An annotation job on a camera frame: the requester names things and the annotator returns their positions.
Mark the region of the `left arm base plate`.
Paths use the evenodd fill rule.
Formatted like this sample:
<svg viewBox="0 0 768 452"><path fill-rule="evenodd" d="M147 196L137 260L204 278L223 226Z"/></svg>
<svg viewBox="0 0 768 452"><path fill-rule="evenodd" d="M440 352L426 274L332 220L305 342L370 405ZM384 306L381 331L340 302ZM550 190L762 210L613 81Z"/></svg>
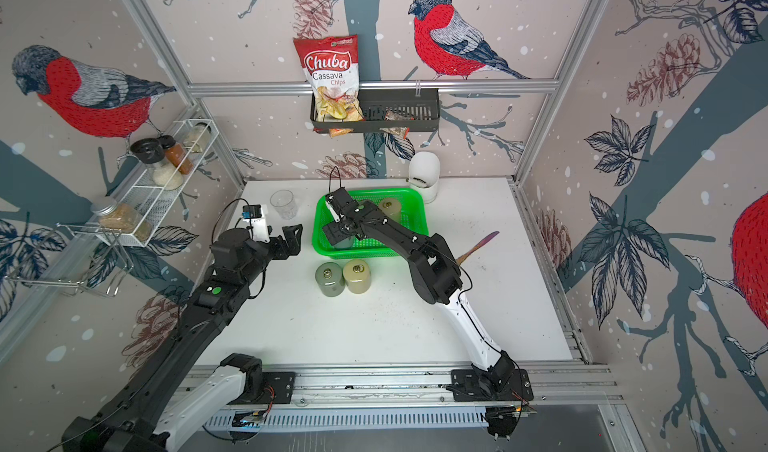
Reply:
<svg viewBox="0 0 768 452"><path fill-rule="evenodd" d="M257 372L246 376L242 394L235 404L287 405L292 401L295 372Z"/></svg>

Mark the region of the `olive yellow tea canister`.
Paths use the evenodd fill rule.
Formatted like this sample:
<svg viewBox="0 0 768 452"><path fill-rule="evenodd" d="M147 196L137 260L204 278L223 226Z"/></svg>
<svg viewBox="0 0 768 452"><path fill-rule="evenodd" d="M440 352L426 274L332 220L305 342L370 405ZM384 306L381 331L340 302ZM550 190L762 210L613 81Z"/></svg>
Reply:
<svg viewBox="0 0 768 452"><path fill-rule="evenodd" d="M343 277L347 288L354 294L363 294L371 286L371 269L362 259L347 262L343 268Z"/></svg>

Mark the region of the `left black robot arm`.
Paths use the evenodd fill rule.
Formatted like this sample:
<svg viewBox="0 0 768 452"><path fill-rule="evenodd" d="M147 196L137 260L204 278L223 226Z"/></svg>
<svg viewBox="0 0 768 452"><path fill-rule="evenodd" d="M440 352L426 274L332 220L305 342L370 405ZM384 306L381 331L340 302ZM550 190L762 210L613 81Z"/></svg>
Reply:
<svg viewBox="0 0 768 452"><path fill-rule="evenodd" d="M251 297L250 286L274 260L301 252L303 226L257 241L245 228L220 234L214 263L192 292L176 326L135 377L91 419L78 417L58 445L64 451L166 451L170 435L155 431L177 387L208 345Z"/></svg>

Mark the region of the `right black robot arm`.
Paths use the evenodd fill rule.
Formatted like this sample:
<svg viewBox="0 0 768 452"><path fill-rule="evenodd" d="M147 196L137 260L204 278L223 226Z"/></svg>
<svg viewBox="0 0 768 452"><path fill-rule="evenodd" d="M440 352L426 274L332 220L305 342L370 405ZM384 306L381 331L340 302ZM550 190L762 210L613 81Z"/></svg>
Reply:
<svg viewBox="0 0 768 452"><path fill-rule="evenodd" d="M372 238L393 250L408 264L413 288L427 303L441 307L470 355L468 380L453 380L454 399L509 401L517 363L491 338L469 304L463 289L463 268L439 234L427 236L390 218L370 200L358 201L345 187L324 196L333 221L323 226L335 245L352 236Z"/></svg>

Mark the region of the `blue grey tea canister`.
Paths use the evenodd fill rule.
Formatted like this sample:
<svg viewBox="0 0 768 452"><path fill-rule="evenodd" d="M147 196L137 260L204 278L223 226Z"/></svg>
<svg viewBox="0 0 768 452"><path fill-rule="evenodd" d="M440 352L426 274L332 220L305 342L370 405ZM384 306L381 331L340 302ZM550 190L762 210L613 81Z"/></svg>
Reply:
<svg viewBox="0 0 768 452"><path fill-rule="evenodd" d="M344 238L344 240L340 240L340 242L337 242L334 244L334 248L337 250L348 250L354 246L354 242L356 240L355 236L349 236Z"/></svg>

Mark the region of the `dark green tea canister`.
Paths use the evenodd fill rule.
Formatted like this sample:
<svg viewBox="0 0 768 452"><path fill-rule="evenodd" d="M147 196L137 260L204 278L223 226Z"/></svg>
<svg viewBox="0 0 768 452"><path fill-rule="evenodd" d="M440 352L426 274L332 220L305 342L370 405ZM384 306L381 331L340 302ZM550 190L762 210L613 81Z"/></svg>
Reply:
<svg viewBox="0 0 768 452"><path fill-rule="evenodd" d="M321 264L315 271L315 281L326 297L340 295L346 287L343 269L334 262Z"/></svg>

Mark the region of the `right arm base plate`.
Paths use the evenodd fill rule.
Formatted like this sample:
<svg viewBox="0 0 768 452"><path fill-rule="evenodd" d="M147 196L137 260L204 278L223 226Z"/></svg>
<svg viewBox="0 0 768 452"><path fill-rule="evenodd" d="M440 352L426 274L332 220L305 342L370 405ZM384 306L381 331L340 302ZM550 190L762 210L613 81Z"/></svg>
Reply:
<svg viewBox="0 0 768 452"><path fill-rule="evenodd" d="M506 379L494 378L490 372L454 369L445 388L456 402L530 402L534 399L528 372L515 368Z"/></svg>

